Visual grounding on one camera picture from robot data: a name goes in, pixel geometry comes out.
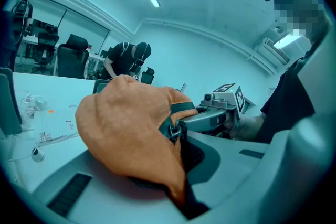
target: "orange cloth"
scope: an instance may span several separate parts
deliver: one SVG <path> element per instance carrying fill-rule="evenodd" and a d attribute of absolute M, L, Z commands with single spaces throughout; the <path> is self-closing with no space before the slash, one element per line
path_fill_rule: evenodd
<path fill-rule="evenodd" d="M 171 87 L 114 78 L 100 93 L 86 96 L 76 111 L 80 137 L 93 156 L 112 172 L 168 187 L 175 204 L 185 202 L 186 175 L 179 140 L 175 145 L 158 130 L 172 104 L 191 102 Z M 171 116 L 173 123 L 196 109 Z"/>

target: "office chair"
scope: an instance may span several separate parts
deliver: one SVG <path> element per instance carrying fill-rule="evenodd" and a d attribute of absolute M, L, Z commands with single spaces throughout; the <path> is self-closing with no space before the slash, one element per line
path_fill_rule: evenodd
<path fill-rule="evenodd" d="M 141 74 L 141 82 L 146 84 L 152 84 L 152 81 L 154 79 L 154 70 L 147 67 L 147 70 L 145 72 L 142 72 Z"/>
<path fill-rule="evenodd" d="M 55 45 L 59 39 L 57 35 L 51 35 L 46 32 L 40 32 L 38 34 L 38 42 L 33 53 L 33 59 L 39 65 L 39 67 L 33 67 L 31 69 L 31 74 L 36 72 L 41 72 L 44 74 L 45 71 L 53 72 L 52 69 L 47 69 L 47 64 L 51 63 L 55 53 Z"/>
<path fill-rule="evenodd" d="M 58 75 L 66 78 L 84 79 L 84 68 L 89 57 L 86 39 L 70 35 L 66 44 L 58 47 Z"/>

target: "hand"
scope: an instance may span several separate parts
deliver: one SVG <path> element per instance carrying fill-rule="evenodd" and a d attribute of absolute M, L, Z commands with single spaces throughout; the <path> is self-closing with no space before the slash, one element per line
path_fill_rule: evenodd
<path fill-rule="evenodd" d="M 264 123 L 263 116 L 246 117 L 242 115 L 239 120 L 239 126 L 230 132 L 230 137 L 236 140 L 253 141 L 257 136 L 262 124 Z M 232 118 L 225 121 L 225 127 L 232 127 Z"/>

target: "vent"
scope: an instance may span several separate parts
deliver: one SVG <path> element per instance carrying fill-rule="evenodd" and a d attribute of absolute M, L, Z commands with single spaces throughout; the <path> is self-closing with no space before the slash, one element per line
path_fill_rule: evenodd
<path fill-rule="evenodd" d="M 274 47 L 274 42 L 267 38 L 265 42 L 263 42 L 265 47 L 272 52 L 284 65 L 289 62 L 289 57 L 282 51 L 278 50 L 276 47 Z"/>

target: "black t-shirt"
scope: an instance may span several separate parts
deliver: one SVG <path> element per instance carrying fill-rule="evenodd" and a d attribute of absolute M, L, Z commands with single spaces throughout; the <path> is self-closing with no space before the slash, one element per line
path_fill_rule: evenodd
<path fill-rule="evenodd" d="M 261 109 L 266 114 L 266 119 L 255 142 L 270 143 L 277 132 L 289 130 L 299 120 L 314 114 L 314 108 L 298 73 L 320 43 L 321 41 L 314 44 L 304 57 L 294 62 L 280 77 L 277 88 Z"/>
<path fill-rule="evenodd" d="M 135 45 L 124 42 L 117 44 L 111 53 L 107 55 L 107 57 L 113 61 L 112 68 L 114 73 L 118 76 L 121 74 L 128 75 L 129 69 L 132 67 L 132 65 L 135 63 L 136 59 L 132 57 L 132 48 Z M 103 68 L 103 71 L 101 73 L 102 79 L 110 79 L 110 74 L 106 71 L 105 67 Z"/>

